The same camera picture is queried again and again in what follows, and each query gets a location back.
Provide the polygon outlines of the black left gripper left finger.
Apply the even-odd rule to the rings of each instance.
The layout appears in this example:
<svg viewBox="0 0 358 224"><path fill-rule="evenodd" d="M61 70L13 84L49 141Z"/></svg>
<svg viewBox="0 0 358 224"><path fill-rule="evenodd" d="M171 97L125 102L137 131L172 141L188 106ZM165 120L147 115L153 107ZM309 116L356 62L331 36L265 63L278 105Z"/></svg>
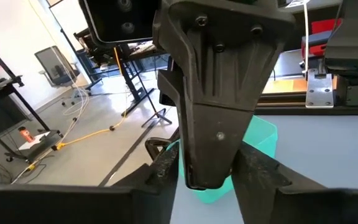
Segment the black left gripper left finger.
<svg viewBox="0 0 358 224"><path fill-rule="evenodd" d="M0 185L0 223L170 223L179 146L110 187Z"/></svg>

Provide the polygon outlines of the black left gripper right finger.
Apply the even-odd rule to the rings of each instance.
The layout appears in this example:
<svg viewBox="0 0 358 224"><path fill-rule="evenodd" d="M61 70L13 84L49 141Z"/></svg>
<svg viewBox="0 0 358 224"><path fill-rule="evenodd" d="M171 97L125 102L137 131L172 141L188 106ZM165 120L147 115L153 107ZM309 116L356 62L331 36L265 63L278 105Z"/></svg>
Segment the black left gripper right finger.
<svg viewBox="0 0 358 224"><path fill-rule="evenodd" d="M327 188L242 143L232 181L246 224L358 224L358 189Z"/></svg>

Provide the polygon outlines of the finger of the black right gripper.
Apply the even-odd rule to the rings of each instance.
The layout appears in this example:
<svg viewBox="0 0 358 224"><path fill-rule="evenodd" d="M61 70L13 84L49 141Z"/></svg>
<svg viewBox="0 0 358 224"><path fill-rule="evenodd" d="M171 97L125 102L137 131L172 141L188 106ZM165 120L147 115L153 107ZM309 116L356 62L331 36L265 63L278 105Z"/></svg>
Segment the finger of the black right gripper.
<svg viewBox="0 0 358 224"><path fill-rule="evenodd" d="M185 107L183 73L180 71L159 70L157 78L159 90L167 95L177 108Z"/></svg>
<svg viewBox="0 0 358 224"><path fill-rule="evenodd" d="M189 188L224 183L295 24L275 1L162 1L153 41L183 73L177 112Z"/></svg>

